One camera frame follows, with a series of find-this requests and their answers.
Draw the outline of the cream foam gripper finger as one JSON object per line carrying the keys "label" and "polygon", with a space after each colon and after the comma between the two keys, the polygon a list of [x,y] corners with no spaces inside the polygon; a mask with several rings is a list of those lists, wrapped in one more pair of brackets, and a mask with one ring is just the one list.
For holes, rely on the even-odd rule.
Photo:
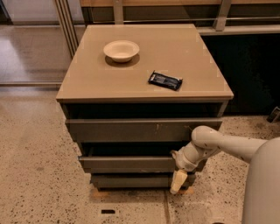
{"label": "cream foam gripper finger", "polygon": [[187,172],[185,170],[177,170],[173,173],[171,182],[171,194],[176,194],[181,186],[186,182]]}

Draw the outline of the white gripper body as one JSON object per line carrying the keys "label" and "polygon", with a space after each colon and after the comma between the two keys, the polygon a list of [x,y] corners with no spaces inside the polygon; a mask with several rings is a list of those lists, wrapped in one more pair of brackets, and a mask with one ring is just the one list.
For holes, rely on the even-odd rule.
{"label": "white gripper body", "polygon": [[180,150],[172,150],[171,155],[179,170],[186,172],[194,171],[202,160],[210,158],[216,149],[202,148],[190,142]]}

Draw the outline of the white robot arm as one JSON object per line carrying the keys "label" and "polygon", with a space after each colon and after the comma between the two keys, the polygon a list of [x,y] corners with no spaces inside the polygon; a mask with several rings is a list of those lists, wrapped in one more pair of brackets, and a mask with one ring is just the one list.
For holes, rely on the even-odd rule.
{"label": "white robot arm", "polygon": [[221,151],[249,164],[241,224],[280,224],[280,137],[263,140],[196,127],[191,142],[171,153],[178,167],[171,193],[180,190],[201,161]]}

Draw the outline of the dark robot base part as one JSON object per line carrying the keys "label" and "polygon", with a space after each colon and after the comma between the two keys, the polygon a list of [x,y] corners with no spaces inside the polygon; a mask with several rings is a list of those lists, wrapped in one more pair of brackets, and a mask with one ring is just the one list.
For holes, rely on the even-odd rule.
{"label": "dark robot base part", "polygon": [[278,120],[279,116],[280,116],[280,108],[279,107],[275,107],[272,110],[272,112],[269,114],[269,116],[267,117],[267,121],[269,123],[276,122]]}

